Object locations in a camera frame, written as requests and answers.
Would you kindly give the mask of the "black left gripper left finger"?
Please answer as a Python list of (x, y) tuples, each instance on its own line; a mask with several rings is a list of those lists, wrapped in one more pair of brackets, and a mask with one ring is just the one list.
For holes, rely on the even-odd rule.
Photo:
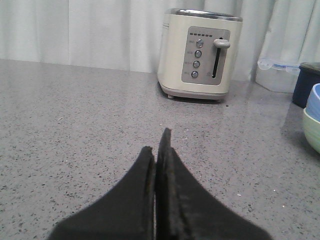
[(62, 220), (50, 240), (152, 240), (156, 163), (141, 149), (125, 176), (103, 197)]

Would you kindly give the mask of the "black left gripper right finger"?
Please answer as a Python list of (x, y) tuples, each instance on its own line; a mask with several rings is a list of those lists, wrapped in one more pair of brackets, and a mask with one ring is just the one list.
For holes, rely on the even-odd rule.
[(261, 227), (228, 209), (190, 173), (162, 134), (156, 163), (156, 239), (270, 240)]

